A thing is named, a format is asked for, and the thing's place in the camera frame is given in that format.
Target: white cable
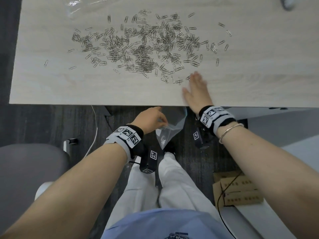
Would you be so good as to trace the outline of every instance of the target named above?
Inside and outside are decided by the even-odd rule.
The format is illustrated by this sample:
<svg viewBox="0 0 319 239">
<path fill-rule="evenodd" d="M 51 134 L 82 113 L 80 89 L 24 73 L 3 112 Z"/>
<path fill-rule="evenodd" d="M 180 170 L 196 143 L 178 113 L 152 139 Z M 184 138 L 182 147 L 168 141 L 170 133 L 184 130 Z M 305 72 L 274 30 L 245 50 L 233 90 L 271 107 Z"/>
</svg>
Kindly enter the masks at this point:
<svg viewBox="0 0 319 239">
<path fill-rule="evenodd" d="M 89 154 L 91 148 L 93 147 L 93 145 L 94 145 L 94 143 L 95 143 L 95 141 L 96 141 L 96 137 L 98 136 L 98 123 L 96 122 L 96 114 L 95 114 L 95 111 L 94 111 L 94 108 L 93 108 L 92 105 L 91 105 L 91 107 L 92 107 L 93 112 L 94 112 L 94 120 L 95 120 L 95 125 L 96 125 L 96 133 L 95 133 L 94 141 L 93 141 L 92 145 L 90 146 L 89 150 L 87 151 L 87 153 L 85 154 L 84 157 L 88 156 L 88 154 Z"/>
</svg>

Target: pants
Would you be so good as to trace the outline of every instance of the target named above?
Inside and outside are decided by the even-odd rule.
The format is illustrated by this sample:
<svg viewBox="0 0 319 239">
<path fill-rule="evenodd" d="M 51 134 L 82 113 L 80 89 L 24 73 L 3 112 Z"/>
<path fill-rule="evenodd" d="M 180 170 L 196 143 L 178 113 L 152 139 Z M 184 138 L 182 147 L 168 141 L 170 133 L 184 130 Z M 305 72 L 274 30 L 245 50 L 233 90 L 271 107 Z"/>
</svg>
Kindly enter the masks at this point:
<svg viewBox="0 0 319 239">
<path fill-rule="evenodd" d="M 160 162 L 159 179 L 163 186 L 159 196 L 161 208 L 208 212 L 220 221 L 217 209 L 196 187 L 172 153 L 166 152 L 164 159 Z M 142 173 L 139 165 L 134 164 L 124 193 L 114 206 L 106 228 L 110 228 L 131 213 L 158 208 L 156 202 L 158 195 L 158 189 L 155 187 L 155 173 Z"/>
</svg>

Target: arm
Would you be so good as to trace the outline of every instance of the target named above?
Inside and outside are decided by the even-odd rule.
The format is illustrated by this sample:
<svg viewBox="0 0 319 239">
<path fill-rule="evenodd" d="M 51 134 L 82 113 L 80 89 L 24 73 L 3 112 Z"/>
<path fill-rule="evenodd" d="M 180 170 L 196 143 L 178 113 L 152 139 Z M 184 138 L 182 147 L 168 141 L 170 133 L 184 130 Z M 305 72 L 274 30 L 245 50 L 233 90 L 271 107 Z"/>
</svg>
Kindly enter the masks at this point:
<svg viewBox="0 0 319 239">
<path fill-rule="evenodd" d="M 141 112 L 132 124 L 146 134 L 167 120 L 155 107 Z M 98 148 L 55 181 L 0 239 L 86 238 L 126 161 L 117 143 Z"/>
<path fill-rule="evenodd" d="M 183 94 L 195 113 L 198 114 L 207 105 L 213 105 L 206 82 L 200 74 L 191 76 L 190 88 L 191 92 L 184 88 Z M 217 137 L 220 138 L 226 129 L 235 124 L 219 127 Z M 297 238 L 319 237 L 319 173 L 241 126 L 230 130 L 222 142 Z"/>
</svg>

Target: dark gray carpet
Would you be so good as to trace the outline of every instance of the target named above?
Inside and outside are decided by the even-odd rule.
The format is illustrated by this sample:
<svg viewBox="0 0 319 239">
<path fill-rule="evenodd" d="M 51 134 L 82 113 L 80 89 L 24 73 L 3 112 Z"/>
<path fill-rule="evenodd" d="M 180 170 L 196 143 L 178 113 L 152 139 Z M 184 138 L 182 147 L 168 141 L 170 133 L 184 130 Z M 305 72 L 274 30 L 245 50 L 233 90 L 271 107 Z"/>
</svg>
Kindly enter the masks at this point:
<svg viewBox="0 0 319 239">
<path fill-rule="evenodd" d="M 8 105 L 10 84 L 18 34 L 21 0 L 0 0 L 0 147 L 15 143 L 46 143 L 62 148 L 62 142 L 78 138 L 70 164 L 79 162 L 90 147 L 95 135 L 94 114 L 90 106 L 67 105 Z M 99 127 L 93 149 L 101 146 L 112 129 L 130 123 L 147 107 L 110 106 L 113 116 L 107 117 L 103 106 L 94 107 Z M 235 162 L 217 140 L 200 151 L 192 138 L 193 116 L 188 116 L 184 130 L 173 138 L 177 145 L 176 156 L 198 188 L 213 201 L 213 172 L 237 169 Z M 148 141 L 159 148 L 155 133 Z M 130 169 L 125 167 L 118 183 L 101 211 L 90 238 L 100 238 L 112 208 L 122 195 Z"/>
</svg>

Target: person's left hand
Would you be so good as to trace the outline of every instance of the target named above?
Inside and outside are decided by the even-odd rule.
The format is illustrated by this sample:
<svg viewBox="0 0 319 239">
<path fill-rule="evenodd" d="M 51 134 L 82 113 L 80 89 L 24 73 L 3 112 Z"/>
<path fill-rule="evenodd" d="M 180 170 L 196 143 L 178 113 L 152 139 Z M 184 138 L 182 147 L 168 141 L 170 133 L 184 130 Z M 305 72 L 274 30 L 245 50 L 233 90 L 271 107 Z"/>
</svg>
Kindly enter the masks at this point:
<svg viewBox="0 0 319 239">
<path fill-rule="evenodd" d="M 131 123 L 134 126 L 141 128 L 144 134 L 150 133 L 162 126 L 167 126 L 168 122 L 160 106 L 151 107 L 141 112 Z"/>
</svg>

